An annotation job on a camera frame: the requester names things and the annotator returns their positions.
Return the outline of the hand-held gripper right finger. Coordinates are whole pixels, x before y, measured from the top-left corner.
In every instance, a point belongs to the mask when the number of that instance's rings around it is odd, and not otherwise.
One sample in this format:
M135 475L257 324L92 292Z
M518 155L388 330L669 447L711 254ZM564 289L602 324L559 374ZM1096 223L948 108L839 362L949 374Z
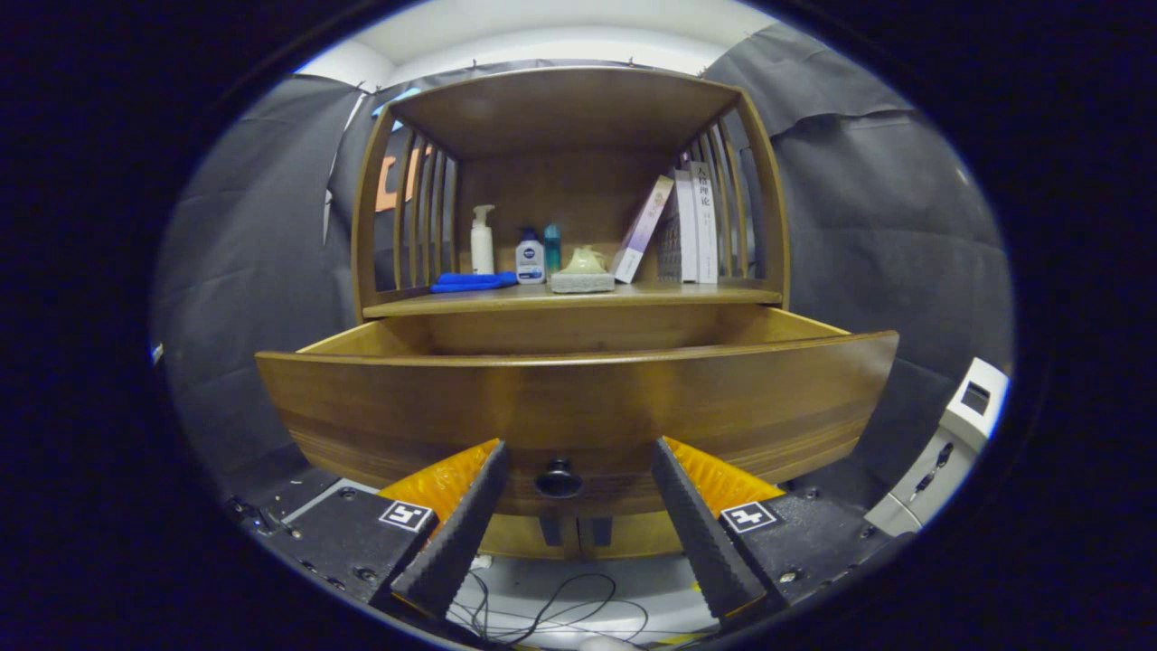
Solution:
M764 498L745 471L681 442L654 442L654 482L713 617L740 626L852 585L914 534L889 534L815 489Z

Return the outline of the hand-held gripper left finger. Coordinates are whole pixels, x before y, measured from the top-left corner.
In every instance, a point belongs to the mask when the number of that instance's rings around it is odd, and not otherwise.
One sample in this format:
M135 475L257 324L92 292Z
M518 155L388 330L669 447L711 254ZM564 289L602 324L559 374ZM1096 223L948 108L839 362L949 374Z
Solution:
M488 439L388 487L295 479L263 505L263 541L344 602L443 619L509 474L507 442Z

